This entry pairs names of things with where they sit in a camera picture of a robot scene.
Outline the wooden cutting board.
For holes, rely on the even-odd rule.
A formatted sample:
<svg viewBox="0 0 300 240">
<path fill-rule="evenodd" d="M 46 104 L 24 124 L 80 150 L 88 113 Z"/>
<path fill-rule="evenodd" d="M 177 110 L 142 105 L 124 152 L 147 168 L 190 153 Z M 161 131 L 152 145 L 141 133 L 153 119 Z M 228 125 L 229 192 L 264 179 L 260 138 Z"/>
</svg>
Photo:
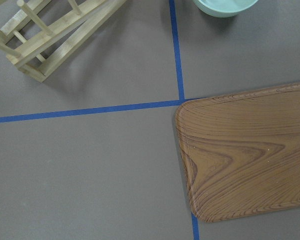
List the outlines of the wooden cutting board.
<svg viewBox="0 0 300 240">
<path fill-rule="evenodd" d="M 300 207 L 300 82 L 190 100 L 175 123 L 197 219 Z"/>
</svg>

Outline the wooden mug rack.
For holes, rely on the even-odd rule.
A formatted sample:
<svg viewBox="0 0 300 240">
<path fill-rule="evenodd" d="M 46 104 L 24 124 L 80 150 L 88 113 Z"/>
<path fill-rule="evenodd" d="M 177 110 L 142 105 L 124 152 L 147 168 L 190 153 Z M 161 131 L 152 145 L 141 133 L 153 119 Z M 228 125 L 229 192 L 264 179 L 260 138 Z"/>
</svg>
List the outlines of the wooden mug rack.
<svg viewBox="0 0 300 240">
<path fill-rule="evenodd" d="M 18 0 L 19 11 L 0 28 L 0 50 L 22 73 L 45 81 L 125 2 L 70 0 L 71 10 L 50 25 L 37 15 L 48 0 Z"/>
</svg>

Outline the light green bowl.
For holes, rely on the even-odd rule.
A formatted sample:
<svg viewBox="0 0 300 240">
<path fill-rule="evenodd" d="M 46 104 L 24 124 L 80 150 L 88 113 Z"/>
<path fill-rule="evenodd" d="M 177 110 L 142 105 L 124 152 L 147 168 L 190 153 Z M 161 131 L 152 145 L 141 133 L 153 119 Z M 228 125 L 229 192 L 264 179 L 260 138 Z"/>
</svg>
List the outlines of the light green bowl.
<svg viewBox="0 0 300 240">
<path fill-rule="evenodd" d="M 193 3 L 202 12 L 218 18 L 236 16 L 257 2 L 258 0 L 193 0 Z"/>
</svg>

